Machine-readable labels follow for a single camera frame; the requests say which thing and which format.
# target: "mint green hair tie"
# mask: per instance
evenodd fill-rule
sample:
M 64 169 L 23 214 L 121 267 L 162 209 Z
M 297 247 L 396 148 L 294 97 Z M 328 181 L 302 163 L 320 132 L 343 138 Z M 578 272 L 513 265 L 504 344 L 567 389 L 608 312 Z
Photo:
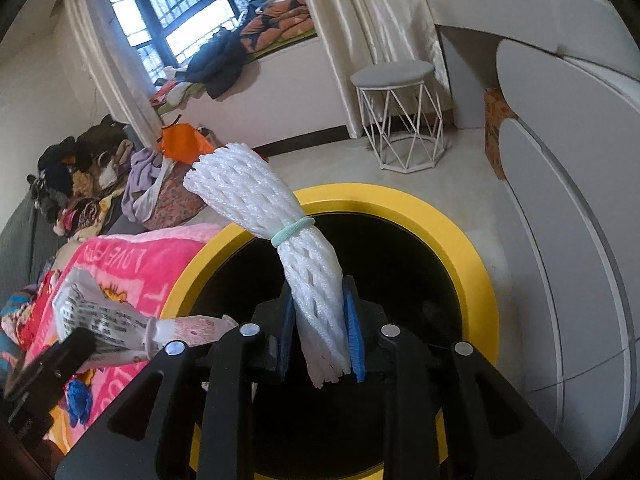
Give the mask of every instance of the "mint green hair tie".
M 286 226 L 281 231 L 278 231 L 271 239 L 271 245 L 277 248 L 280 244 L 283 244 L 284 242 L 289 240 L 289 238 L 297 235 L 300 231 L 302 231 L 302 229 L 311 227 L 315 223 L 316 221 L 311 218 L 311 216 L 303 216 L 297 222 L 293 222 L 293 224 Z

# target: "silver screw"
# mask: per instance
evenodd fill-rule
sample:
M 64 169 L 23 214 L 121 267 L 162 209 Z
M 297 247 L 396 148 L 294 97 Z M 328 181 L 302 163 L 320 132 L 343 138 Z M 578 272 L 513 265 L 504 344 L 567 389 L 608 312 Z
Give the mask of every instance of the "silver screw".
M 171 341 L 164 347 L 164 351 L 169 355 L 180 355 L 186 348 L 182 341 Z
M 397 337 L 400 335 L 400 327 L 398 325 L 385 325 L 380 329 L 382 335 L 386 337 Z
M 474 348 L 466 341 L 460 341 L 460 343 L 456 343 L 454 348 L 457 354 L 463 355 L 465 357 L 471 355 L 474 352 Z
M 260 327 L 255 323 L 245 323 L 240 327 L 240 333 L 247 337 L 258 335 L 260 333 Z

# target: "brown box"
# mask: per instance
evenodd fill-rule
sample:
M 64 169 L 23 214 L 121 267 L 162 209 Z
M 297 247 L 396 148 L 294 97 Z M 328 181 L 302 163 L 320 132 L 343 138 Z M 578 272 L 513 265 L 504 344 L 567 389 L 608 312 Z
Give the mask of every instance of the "brown box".
M 496 176 L 500 180 L 506 180 L 500 161 L 500 125 L 503 120 L 518 116 L 509 108 L 502 92 L 496 88 L 487 89 L 484 104 L 484 154 L 494 168 Z

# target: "curtain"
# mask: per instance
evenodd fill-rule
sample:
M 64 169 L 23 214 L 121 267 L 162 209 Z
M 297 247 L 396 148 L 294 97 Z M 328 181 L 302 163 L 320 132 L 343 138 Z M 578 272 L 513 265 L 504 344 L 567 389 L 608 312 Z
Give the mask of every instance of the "curtain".
M 426 0 L 307 0 L 324 40 L 351 137 L 362 134 L 350 77 L 372 63 L 422 59 L 433 63 L 442 107 L 450 108 L 449 81 Z
M 111 116 L 129 123 L 145 146 L 161 135 L 161 121 L 149 104 L 151 82 L 116 20 L 109 0 L 64 0 L 82 60 Z

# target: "floor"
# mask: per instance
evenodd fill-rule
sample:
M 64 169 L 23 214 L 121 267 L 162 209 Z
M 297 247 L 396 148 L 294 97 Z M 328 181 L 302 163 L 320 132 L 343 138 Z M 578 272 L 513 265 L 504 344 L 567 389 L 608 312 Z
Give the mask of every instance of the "floor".
M 494 284 L 500 313 L 498 370 L 522 387 L 522 349 L 511 278 L 492 209 L 498 183 L 484 156 L 482 130 L 449 131 L 448 150 L 436 168 L 412 174 L 382 171 L 366 138 L 350 139 L 270 158 L 276 174 L 293 190 L 337 182 L 365 182 L 410 193 L 439 209 L 462 229 L 482 258 Z M 205 210 L 192 222 L 216 222 Z

